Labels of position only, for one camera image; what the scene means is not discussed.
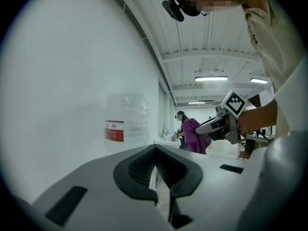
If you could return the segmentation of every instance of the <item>ceiling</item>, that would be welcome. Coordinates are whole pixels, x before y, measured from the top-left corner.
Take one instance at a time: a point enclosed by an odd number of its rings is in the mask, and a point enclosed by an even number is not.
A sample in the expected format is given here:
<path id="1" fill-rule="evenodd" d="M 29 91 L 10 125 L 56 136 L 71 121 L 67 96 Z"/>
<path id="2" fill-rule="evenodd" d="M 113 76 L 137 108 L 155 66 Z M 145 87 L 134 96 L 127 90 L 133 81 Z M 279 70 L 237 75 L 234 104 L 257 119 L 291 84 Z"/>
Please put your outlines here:
<path id="1" fill-rule="evenodd" d="M 251 98 L 271 86 L 250 44 L 241 7 L 212 12 L 206 17 L 172 19 L 163 0 L 123 0 L 151 44 L 177 106 L 188 102 L 220 102 L 230 90 Z M 226 81 L 195 82 L 197 76 L 228 76 Z M 268 84 L 250 82 L 251 78 Z"/>

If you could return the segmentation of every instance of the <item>black rubber pad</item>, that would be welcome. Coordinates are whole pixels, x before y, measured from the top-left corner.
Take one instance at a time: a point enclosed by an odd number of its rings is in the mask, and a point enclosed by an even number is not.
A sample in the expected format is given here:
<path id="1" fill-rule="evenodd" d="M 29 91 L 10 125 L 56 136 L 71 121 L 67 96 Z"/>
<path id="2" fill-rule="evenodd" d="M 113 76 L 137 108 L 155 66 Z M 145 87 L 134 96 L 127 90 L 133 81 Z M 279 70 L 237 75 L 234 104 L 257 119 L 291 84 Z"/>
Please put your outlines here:
<path id="1" fill-rule="evenodd" d="M 231 165 L 227 165 L 227 164 L 221 165 L 220 168 L 225 169 L 227 171 L 235 172 L 235 173 L 238 173 L 238 174 L 241 174 L 242 171 L 244 170 L 242 167 L 235 167 L 235 166 L 231 166 Z"/>
<path id="2" fill-rule="evenodd" d="M 63 226 L 77 207 L 88 189 L 72 187 L 46 214 L 50 221 Z"/>

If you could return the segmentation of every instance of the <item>ceiling beam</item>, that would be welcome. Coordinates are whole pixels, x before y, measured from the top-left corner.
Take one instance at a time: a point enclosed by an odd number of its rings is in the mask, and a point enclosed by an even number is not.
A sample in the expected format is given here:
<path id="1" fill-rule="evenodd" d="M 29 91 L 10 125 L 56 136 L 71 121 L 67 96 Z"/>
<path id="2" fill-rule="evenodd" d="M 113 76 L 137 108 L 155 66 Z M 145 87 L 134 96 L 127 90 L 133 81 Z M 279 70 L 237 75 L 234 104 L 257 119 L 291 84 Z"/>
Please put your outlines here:
<path id="1" fill-rule="evenodd" d="M 189 85 L 189 86 L 173 86 L 172 87 L 174 91 L 176 90 L 202 90 L 203 85 Z M 206 89 L 257 89 L 257 90 L 263 90 L 264 87 L 261 85 L 256 84 L 229 84 L 229 83 L 207 83 L 205 86 Z"/>
<path id="2" fill-rule="evenodd" d="M 254 97 L 254 96 L 260 94 L 262 91 L 264 91 L 264 90 L 270 88 L 270 87 L 272 86 L 272 83 L 271 83 L 271 81 L 269 81 L 267 84 L 264 84 L 264 85 L 263 85 L 263 84 L 260 84 L 260 86 L 262 87 L 262 89 L 254 88 L 254 89 L 252 89 L 249 93 L 247 93 L 247 94 L 244 96 L 244 98 L 250 99 L 250 98 L 252 98 L 252 97 Z"/>
<path id="3" fill-rule="evenodd" d="M 168 63 L 172 61 L 180 61 L 187 58 L 218 58 L 218 56 L 221 58 L 239 58 L 246 61 L 259 62 L 259 58 L 257 56 L 234 51 L 220 50 L 195 50 L 176 52 L 172 54 L 162 55 L 162 60 L 164 63 Z"/>
<path id="4" fill-rule="evenodd" d="M 176 98 L 177 102 L 195 102 L 198 100 L 213 100 L 215 102 L 222 101 L 226 96 L 200 96 L 198 97 L 187 97 L 187 98 Z"/>
<path id="5" fill-rule="evenodd" d="M 187 104 L 178 104 L 176 106 L 176 108 L 209 108 L 209 107 L 216 107 L 218 106 L 218 104 L 215 104 L 215 105 L 187 105 Z"/>
<path id="6" fill-rule="evenodd" d="M 170 88 L 170 92 L 171 92 L 171 95 L 172 95 L 172 98 L 173 98 L 173 101 L 175 103 L 175 105 L 177 105 L 177 101 L 175 99 L 175 94 L 174 94 L 174 91 L 173 91 L 173 88 L 172 88 L 172 85 L 171 85 L 171 79 L 168 75 L 168 72 L 167 72 L 167 69 L 166 69 L 166 66 L 163 62 L 163 59 L 162 59 L 162 55 L 160 54 L 160 51 L 158 49 L 158 46 L 154 40 L 154 37 L 146 23 L 146 21 L 144 20 L 142 14 L 140 13 L 138 7 L 136 6 L 136 4 L 133 2 L 133 0 L 123 0 L 124 3 L 126 4 L 126 6 L 130 9 L 130 11 L 133 13 L 133 15 L 135 16 L 135 18 L 137 19 L 139 25 L 141 26 L 142 30 L 144 31 L 145 35 L 147 36 L 152 48 L 153 48 L 153 51 L 155 52 L 155 55 L 159 61 L 159 64 L 163 70 L 163 73 L 166 77 L 166 80 L 167 80 L 167 83 L 169 85 L 169 88 Z"/>

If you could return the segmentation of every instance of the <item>plastic bottle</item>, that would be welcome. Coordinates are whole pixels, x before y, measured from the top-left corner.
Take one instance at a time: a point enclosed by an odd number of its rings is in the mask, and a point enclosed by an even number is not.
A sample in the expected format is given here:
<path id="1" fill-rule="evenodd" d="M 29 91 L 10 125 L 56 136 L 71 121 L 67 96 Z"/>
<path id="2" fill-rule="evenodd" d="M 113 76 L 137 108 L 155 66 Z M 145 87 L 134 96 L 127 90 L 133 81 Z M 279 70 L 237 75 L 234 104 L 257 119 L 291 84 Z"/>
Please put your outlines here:
<path id="1" fill-rule="evenodd" d="M 110 93 L 105 119 L 105 149 L 118 153 L 148 144 L 148 107 L 141 94 Z"/>

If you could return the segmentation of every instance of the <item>black slot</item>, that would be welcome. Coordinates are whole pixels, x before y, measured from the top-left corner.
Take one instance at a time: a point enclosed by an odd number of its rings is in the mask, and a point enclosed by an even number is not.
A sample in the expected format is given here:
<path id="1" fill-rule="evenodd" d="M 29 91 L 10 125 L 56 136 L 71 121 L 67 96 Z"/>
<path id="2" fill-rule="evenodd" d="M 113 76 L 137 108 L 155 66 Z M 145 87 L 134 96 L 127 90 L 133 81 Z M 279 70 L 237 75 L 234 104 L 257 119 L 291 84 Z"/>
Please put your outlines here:
<path id="1" fill-rule="evenodd" d="M 59 226 L 69 219 L 88 189 L 72 187 L 46 214 L 45 217 Z"/>
<path id="2" fill-rule="evenodd" d="M 189 196 L 194 192 L 202 179 L 202 170 L 196 163 L 161 145 L 150 145 L 119 162 L 114 169 L 115 183 L 133 199 L 152 200 L 157 203 L 157 193 L 149 189 L 154 166 L 170 189 L 168 221 L 176 229 L 193 221 L 189 216 L 180 213 L 176 198 Z"/>
<path id="3" fill-rule="evenodd" d="M 235 166 L 231 166 L 227 164 L 221 165 L 220 168 L 225 169 L 227 171 L 234 172 L 234 173 L 238 173 L 238 174 L 241 174 L 242 171 L 244 170 L 242 167 L 235 167 Z"/>

